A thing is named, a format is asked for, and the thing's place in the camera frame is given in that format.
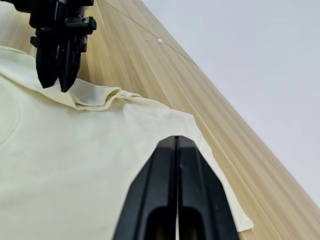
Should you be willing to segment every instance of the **white wall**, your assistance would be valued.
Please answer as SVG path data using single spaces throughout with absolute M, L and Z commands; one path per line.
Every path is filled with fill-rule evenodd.
M 320 1 L 143 2 L 320 206 Z

